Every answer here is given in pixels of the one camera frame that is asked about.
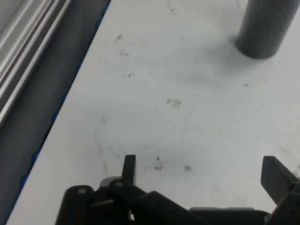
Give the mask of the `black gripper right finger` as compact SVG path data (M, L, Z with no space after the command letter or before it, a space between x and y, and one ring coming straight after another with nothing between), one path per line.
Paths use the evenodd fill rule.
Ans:
M267 225L298 225L300 223L300 179L276 157L264 156L261 185L276 204Z

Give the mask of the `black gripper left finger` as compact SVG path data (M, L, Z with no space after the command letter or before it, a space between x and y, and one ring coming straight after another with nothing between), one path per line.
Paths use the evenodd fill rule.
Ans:
M158 192L135 185L136 156L126 155L122 174L94 190L73 186L65 191L58 225L202 225L203 219Z

